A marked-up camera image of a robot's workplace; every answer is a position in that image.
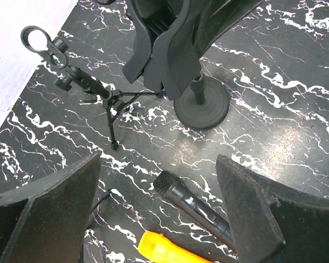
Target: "microphone grille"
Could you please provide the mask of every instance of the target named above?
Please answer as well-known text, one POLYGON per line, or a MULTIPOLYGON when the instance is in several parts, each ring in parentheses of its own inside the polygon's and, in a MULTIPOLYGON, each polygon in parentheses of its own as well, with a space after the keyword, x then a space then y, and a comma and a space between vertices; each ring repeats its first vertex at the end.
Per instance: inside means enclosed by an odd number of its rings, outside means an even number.
POLYGON ((176 181, 178 177, 169 171, 163 171, 154 181, 155 190, 163 195, 168 191, 170 186, 176 181))
POLYGON ((139 253, 152 261, 152 255, 154 254, 157 243, 161 238, 161 234, 146 231, 139 243, 139 253))

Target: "black microphone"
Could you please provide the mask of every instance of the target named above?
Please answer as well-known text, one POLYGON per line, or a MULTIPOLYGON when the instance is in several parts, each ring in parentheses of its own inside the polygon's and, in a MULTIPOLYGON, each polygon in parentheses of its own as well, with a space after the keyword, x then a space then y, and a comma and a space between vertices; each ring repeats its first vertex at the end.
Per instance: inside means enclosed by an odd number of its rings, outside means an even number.
POLYGON ((163 198, 184 210, 212 235, 236 252, 229 223, 198 199, 177 176, 163 171, 154 181, 154 188, 163 198))

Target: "microphone handle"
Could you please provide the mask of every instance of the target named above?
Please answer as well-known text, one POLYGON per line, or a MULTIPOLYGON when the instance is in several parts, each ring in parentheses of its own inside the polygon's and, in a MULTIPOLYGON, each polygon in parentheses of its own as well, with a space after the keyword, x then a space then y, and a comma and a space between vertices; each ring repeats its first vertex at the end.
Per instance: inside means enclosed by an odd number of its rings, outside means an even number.
POLYGON ((198 199, 179 179, 171 185, 163 197, 188 213, 212 235, 236 252, 229 223, 206 203, 198 199))

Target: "tripod stand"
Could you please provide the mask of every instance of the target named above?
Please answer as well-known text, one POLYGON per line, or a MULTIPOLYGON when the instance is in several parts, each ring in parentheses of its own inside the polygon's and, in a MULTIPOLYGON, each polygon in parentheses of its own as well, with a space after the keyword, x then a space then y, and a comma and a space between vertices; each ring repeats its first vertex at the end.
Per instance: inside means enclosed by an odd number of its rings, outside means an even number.
POLYGON ((85 92, 86 96, 83 100, 84 103, 96 103, 98 101, 98 96, 103 101, 103 108, 106 110, 108 126, 111 136, 111 148, 114 151, 118 149, 118 141, 115 138, 115 131, 113 123, 120 116, 123 109, 128 107, 130 104, 136 101, 140 96, 163 96, 164 92, 155 93, 155 92, 121 92, 120 90, 110 90, 108 87, 104 87, 101 81, 94 79, 90 74, 81 70, 79 67, 68 65, 68 57, 65 54, 69 48, 67 44, 59 37, 56 37, 53 41, 51 40, 49 34, 37 26, 28 26, 22 30, 21 40, 23 45, 30 51, 40 55, 44 61, 49 63, 54 69, 64 69, 66 77, 63 79, 57 79, 55 85, 60 89, 68 92, 72 85, 71 83, 76 83, 79 87, 82 88, 82 91, 85 92), (48 50, 39 51, 32 48, 28 41, 29 34, 34 31, 41 31, 47 39, 47 48, 48 50), (121 100, 124 96, 132 96, 129 101, 124 102, 121 100), (112 116, 111 109, 114 109, 117 113, 112 116))

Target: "microphone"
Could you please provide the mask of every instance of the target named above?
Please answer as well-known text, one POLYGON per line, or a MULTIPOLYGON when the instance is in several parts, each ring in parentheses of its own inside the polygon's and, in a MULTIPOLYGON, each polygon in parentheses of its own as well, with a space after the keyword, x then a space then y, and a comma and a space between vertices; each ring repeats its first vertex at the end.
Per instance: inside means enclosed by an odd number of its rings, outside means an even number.
POLYGON ((163 171, 154 181, 154 188, 164 199, 184 210, 212 235, 236 252, 229 223, 198 199, 177 176, 163 171))
POLYGON ((154 263, 210 263, 173 244, 162 234, 147 231, 139 243, 139 253, 154 263))

